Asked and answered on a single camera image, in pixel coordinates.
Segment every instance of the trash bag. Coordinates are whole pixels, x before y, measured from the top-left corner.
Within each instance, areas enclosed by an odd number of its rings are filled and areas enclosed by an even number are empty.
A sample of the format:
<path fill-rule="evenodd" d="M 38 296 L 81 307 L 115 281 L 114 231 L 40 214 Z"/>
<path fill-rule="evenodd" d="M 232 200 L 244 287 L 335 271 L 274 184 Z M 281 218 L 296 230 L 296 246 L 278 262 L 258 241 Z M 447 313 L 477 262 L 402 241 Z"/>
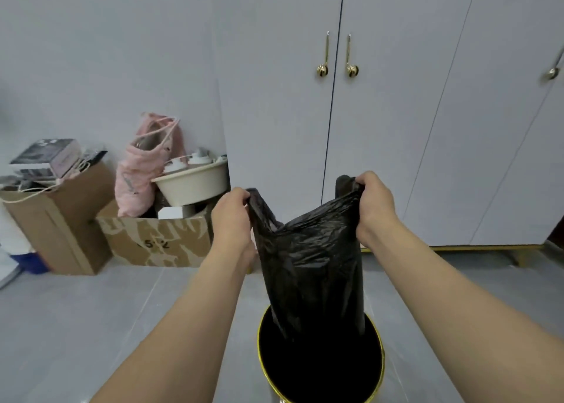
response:
<path fill-rule="evenodd" d="M 274 322 L 290 342 L 364 334 L 362 258 L 356 239 L 364 190 L 337 179 L 334 200 L 285 225 L 256 189 L 249 216 Z"/>

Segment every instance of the cabinet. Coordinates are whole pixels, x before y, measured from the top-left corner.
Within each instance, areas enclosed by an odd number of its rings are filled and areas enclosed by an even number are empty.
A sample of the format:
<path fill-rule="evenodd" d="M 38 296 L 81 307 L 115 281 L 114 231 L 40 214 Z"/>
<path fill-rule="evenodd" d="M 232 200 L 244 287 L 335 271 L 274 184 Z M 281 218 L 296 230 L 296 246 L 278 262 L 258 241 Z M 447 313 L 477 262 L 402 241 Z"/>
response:
<path fill-rule="evenodd" d="M 549 90 L 539 77 L 562 48 L 563 13 L 562 0 L 472 0 L 404 215 L 429 245 L 477 241 Z"/>
<path fill-rule="evenodd" d="M 231 185 L 289 221 L 321 204 L 341 0 L 211 3 Z"/>
<path fill-rule="evenodd" d="M 323 201 L 374 170 L 403 215 L 470 0 L 343 0 Z M 350 60 L 345 72 L 348 34 Z"/>
<path fill-rule="evenodd" d="M 540 77 L 564 1 L 211 2 L 231 184 L 279 220 L 367 169 L 429 245 L 536 244 L 561 218 L 564 74 Z"/>

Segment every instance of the pink bag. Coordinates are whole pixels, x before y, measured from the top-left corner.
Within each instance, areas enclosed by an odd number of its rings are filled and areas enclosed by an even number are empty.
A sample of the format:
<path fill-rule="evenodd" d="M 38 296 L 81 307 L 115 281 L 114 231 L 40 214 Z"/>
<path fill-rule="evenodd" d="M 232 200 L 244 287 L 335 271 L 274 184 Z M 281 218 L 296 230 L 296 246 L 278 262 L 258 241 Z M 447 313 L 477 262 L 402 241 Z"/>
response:
<path fill-rule="evenodd" d="M 151 179 L 162 174 L 165 163 L 186 156 L 178 119 L 144 113 L 137 136 L 117 165 L 116 201 L 119 217 L 139 217 L 155 200 Z"/>

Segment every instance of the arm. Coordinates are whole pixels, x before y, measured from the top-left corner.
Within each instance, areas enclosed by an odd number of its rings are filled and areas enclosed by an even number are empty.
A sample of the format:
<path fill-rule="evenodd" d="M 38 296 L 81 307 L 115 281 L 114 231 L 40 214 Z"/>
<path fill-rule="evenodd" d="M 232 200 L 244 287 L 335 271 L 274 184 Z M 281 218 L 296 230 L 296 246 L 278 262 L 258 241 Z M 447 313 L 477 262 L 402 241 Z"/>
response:
<path fill-rule="evenodd" d="M 214 242 L 190 286 L 92 403 L 211 403 L 245 272 L 254 257 L 241 188 L 211 214 Z"/>
<path fill-rule="evenodd" d="M 371 171 L 356 234 L 386 271 L 467 403 L 564 401 L 564 342 L 466 279 L 395 215 Z"/>

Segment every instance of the blue object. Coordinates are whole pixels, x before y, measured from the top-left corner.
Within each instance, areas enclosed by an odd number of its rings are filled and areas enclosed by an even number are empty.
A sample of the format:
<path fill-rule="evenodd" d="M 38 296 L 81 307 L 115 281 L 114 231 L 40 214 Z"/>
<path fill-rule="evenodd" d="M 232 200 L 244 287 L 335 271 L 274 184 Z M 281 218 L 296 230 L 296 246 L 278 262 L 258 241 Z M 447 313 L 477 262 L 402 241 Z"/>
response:
<path fill-rule="evenodd" d="M 43 261 L 41 257 L 37 253 L 26 253 L 24 255 L 10 255 L 12 259 L 14 259 L 22 269 L 30 274 L 44 274 L 49 272 L 49 269 Z"/>

